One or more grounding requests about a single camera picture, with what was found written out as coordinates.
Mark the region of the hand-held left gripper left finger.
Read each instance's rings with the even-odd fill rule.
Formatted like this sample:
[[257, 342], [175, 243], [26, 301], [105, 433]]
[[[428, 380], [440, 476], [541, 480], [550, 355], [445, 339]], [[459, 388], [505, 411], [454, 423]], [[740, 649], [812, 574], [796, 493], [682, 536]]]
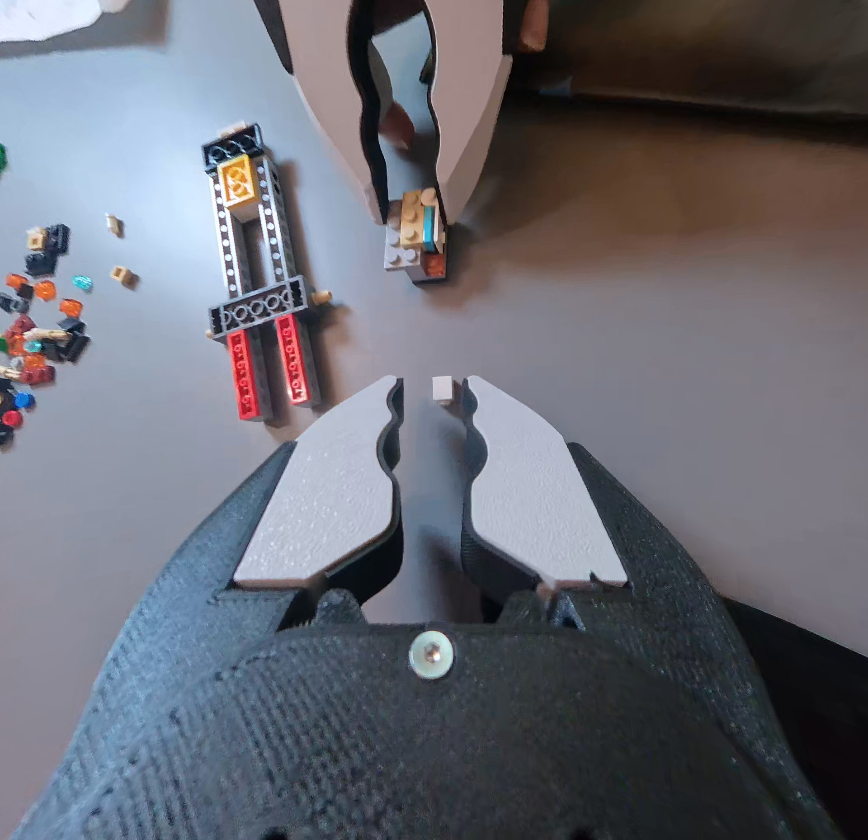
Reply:
[[384, 376], [297, 439], [233, 575], [248, 589], [312, 587], [398, 526], [404, 381]]

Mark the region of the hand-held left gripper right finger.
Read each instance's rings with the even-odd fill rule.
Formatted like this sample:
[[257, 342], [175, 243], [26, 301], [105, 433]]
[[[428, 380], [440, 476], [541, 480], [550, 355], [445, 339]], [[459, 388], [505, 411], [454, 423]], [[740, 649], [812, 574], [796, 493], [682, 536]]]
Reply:
[[565, 439], [480, 376], [464, 380], [473, 456], [465, 524], [481, 547], [548, 588], [617, 587], [627, 572]]

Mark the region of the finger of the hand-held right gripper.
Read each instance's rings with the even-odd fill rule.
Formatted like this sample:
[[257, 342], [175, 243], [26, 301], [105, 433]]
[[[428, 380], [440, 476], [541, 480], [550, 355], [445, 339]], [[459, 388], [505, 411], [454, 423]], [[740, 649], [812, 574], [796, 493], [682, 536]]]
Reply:
[[373, 0], [278, 0], [292, 74], [372, 220], [389, 199], [378, 138], [380, 96], [369, 59]]
[[439, 134], [436, 177], [446, 221], [461, 219], [486, 161], [513, 59], [505, 0], [423, 0], [433, 32], [429, 101]]

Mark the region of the dark cloth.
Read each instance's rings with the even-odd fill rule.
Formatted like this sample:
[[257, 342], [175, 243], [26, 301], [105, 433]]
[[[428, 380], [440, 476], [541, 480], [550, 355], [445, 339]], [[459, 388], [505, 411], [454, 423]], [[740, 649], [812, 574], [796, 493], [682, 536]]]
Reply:
[[844, 836], [866, 838], [866, 657], [754, 607], [724, 603], [797, 762]]

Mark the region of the person's right hand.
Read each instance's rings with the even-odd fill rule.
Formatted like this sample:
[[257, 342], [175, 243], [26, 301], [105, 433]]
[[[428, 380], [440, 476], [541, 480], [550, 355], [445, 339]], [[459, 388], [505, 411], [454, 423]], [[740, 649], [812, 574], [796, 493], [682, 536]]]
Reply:
[[[539, 53], [548, 39], [550, 0], [527, 0], [518, 33], [518, 49], [524, 53]], [[420, 0], [381, 0], [376, 10], [375, 27], [383, 32], [421, 12]], [[416, 129], [406, 109], [396, 101], [391, 79], [374, 45], [370, 48], [372, 70], [380, 72], [381, 85], [378, 134], [382, 140], [401, 153], [407, 153], [416, 137]]]

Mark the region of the scatter of small colourful pieces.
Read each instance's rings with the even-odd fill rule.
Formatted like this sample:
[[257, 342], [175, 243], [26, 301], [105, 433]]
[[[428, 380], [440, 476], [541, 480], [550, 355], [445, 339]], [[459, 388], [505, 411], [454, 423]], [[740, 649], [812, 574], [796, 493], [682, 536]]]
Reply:
[[90, 345], [83, 303], [58, 291], [57, 268], [70, 241], [71, 229], [63, 223], [28, 229], [24, 269], [2, 276], [2, 450], [12, 446], [25, 415], [36, 408], [36, 390], [53, 386], [57, 367], [78, 363]]

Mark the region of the grey red lego beam frame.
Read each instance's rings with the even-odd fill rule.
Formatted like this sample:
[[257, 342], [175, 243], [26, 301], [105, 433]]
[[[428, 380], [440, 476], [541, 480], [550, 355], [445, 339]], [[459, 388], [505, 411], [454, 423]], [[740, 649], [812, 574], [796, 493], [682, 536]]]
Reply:
[[225, 129], [201, 148], [226, 297], [208, 309], [208, 338], [226, 348], [238, 417], [266, 422], [274, 395], [266, 346], [274, 345], [288, 403], [320, 404], [310, 328], [330, 292], [298, 271], [286, 195], [258, 124]]

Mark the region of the small tan grey lego assembly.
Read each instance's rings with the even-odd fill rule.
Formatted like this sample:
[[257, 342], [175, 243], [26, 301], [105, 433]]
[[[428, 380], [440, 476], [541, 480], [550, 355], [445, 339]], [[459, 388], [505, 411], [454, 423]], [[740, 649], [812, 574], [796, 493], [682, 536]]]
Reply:
[[385, 219], [384, 270], [417, 285], [447, 280], [447, 225], [434, 186], [390, 200]]

